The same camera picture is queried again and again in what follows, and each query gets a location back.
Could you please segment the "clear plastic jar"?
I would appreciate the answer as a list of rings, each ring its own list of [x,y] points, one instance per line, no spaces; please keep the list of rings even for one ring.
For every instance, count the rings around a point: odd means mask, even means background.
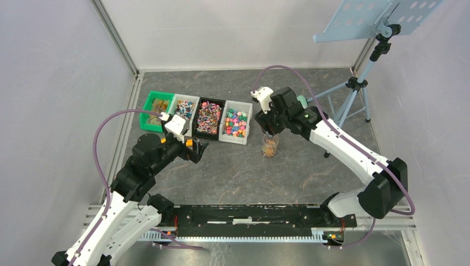
[[[277,153],[279,144],[279,135],[264,135],[263,136],[263,147],[262,154],[265,158],[271,158]]]

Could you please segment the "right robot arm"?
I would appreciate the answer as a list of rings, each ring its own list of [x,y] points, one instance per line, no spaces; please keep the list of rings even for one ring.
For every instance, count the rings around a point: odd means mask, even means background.
[[[254,118],[263,132],[273,136],[288,129],[300,135],[347,166],[364,187],[330,196],[320,219],[334,226],[348,214],[364,211],[383,219],[407,192],[407,165],[400,158],[389,160],[350,137],[316,106],[306,106],[291,88],[273,91],[261,87],[251,93],[261,110]]]

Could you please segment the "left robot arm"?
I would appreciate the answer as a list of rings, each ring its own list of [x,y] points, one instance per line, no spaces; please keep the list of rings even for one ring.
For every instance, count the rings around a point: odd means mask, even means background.
[[[56,252],[54,265],[115,265],[121,256],[152,227],[167,226],[174,219],[174,204],[164,196],[149,197],[135,218],[119,228],[149,190],[155,176],[176,158],[198,163],[208,143],[192,139],[187,147],[173,134],[162,142],[156,134],[144,134],[132,148],[132,155],[110,186],[110,203],[104,204],[90,226],[68,250]]]

